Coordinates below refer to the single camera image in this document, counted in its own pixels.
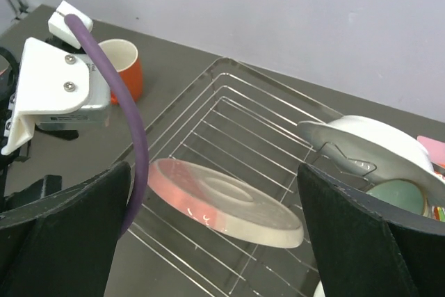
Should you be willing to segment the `pale green ceramic bowl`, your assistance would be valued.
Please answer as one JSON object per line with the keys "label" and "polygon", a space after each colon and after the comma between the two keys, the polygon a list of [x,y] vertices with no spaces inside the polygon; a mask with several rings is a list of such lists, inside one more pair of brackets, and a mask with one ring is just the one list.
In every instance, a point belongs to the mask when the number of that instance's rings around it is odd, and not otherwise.
{"label": "pale green ceramic bowl", "polygon": [[370,188],[367,195],[400,209],[422,216],[428,215],[428,201],[423,191],[410,181],[391,179]]}

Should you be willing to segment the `white and orange bowl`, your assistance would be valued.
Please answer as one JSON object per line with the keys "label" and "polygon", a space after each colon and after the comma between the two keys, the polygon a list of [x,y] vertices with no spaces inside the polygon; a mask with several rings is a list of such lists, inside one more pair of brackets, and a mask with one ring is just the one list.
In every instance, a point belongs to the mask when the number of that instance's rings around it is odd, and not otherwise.
{"label": "white and orange bowl", "polygon": [[314,290],[313,297],[325,297],[325,292],[324,292],[323,284],[321,281],[318,282],[318,284]]}

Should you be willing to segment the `orange ceramic mug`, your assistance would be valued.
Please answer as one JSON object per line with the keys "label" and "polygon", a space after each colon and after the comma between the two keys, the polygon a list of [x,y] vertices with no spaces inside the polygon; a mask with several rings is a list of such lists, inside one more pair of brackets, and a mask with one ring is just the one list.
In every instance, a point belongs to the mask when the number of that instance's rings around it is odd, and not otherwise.
{"label": "orange ceramic mug", "polygon": [[136,102],[143,94],[143,70],[136,45],[124,39],[109,39],[99,43]]}

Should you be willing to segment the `pink and cream plate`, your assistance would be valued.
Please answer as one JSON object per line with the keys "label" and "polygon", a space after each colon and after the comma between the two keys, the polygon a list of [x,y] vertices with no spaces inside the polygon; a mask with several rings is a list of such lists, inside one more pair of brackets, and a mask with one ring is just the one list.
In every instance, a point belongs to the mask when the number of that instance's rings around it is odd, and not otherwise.
{"label": "pink and cream plate", "polygon": [[304,240],[302,222],[288,207],[216,170],[157,159],[147,184],[177,211],[227,236],[274,248],[297,248]]}

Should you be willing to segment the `white speckled plate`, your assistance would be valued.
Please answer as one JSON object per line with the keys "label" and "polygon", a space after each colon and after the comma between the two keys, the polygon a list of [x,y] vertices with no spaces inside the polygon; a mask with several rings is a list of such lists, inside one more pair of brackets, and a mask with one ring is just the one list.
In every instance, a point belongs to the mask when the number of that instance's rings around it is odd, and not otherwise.
{"label": "white speckled plate", "polygon": [[301,121],[298,135],[347,172],[374,184],[407,179],[435,202],[444,201],[444,180],[435,173],[424,146],[383,122],[345,115],[329,123]]}

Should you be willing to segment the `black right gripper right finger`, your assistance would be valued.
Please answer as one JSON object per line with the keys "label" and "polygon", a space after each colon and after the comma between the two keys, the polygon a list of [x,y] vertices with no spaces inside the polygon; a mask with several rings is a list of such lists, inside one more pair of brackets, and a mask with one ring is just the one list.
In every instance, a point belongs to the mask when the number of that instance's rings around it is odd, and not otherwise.
{"label": "black right gripper right finger", "polygon": [[298,192],[326,296],[443,296],[444,223],[306,163]]}

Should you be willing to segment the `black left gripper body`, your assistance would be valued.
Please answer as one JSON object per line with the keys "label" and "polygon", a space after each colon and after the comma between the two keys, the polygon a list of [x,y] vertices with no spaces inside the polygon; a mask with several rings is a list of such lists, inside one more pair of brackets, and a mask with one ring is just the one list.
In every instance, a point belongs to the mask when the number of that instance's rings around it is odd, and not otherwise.
{"label": "black left gripper body", "polygon": [[1,57],[1,197],[10,165],[34,137],[43,115],[64,115],[79,108],[79,60],[37,38],[28,38],[22,59],[5,47]]}

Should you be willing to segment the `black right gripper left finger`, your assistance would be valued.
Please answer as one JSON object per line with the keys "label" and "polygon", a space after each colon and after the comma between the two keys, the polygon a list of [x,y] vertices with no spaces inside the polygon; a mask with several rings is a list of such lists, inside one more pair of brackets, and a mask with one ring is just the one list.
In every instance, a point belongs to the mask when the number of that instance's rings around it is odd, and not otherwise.
{"label": "black right gripper left finger", "polygon": [[1,196],[2,296],[103,296],[131,184],[120,162],[63,189],[47,175]]}

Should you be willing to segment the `metal wire dish rack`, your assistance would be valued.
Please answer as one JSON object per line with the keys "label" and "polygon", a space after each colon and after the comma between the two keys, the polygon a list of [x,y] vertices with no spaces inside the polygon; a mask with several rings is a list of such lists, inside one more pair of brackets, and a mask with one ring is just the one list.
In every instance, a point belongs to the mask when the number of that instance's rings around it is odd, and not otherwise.
{"label": "metal wire dish rack", "polygon": [[[315,152],[297,124],[339,116],[301,88],[219,58],[148,126],[149,155],[225,173],[302,216],[297,169]],[[149,256],[148,296],[312,296],[319,281],[309,239],[294,250],[239,241],[194,223],[153,193],[130,232]]]}

